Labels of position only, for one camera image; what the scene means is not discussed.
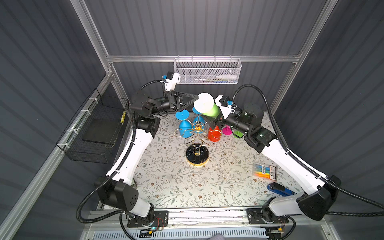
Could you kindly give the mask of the green wine glass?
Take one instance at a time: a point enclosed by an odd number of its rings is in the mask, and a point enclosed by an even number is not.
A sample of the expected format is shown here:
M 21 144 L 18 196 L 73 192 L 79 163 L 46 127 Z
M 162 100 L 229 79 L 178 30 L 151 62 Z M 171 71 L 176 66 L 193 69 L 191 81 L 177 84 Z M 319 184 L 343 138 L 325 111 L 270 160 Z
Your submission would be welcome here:
M 216 118 L 219 113 L 219 107 L 216 105 L 214 98 L 209 93 L 200 93 L 198 99 L 194 102 L 194 108 L 202 115 Z
M 238 139 L 241 139 L 244 136 L 243 133 L 235 129 L 232 129 L 232 134 L 235 138 L 238 138 Z

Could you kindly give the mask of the magenta wine glass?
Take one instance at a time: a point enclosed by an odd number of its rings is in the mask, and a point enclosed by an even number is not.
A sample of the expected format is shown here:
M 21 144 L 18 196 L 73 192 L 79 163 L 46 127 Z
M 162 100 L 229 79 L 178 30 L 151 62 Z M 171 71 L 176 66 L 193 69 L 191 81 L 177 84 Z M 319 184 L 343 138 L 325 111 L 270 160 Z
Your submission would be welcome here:
M 223 129 L 222 129 L 222 134 L 226 135 L 226 136 L 230 136 L 233 134 L 231 128 L 229 126 L 225 126 Z

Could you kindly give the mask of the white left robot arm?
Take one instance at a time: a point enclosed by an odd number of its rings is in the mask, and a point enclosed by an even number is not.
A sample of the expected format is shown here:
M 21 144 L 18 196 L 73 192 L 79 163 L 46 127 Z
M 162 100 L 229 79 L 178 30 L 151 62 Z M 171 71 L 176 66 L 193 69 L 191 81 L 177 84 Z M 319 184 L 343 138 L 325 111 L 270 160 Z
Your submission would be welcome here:
M 198 98 L 176 91 L 166 92 L 158 99 L 152 99 L 144 90 L 133 95 L 129 108 L 133 112 L 131 137 L 114 166 L 96 182 L 97 194 L 103 204 L 152 219 L 153 205 L 140 198 L 132 184 L 136 167 L 159 129 L 161 120 L 156 114 L 185 110 Z

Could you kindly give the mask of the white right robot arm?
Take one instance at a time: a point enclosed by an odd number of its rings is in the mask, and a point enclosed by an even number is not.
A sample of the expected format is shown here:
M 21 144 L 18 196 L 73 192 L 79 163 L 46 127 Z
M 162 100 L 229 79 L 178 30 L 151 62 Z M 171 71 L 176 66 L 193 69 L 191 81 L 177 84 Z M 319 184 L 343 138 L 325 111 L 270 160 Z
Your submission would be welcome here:
M 261 211 L 265 222 L 273 223 L 278 217 L 290 215 L 305 215 L 319 221 L 328 214 L 338 196 L 340 179 L 316 170 L 283 144 L 277 130 L 271 132 L 262 127 L 264 111 L 258 105 L 247 103 L 240 109 L 227 101 L 194 104 L 194 108 L 210 127 L 229 126 L 242 133 L 251 148 L 275 162 L 301 186 L 299 193 L 268 200 Z

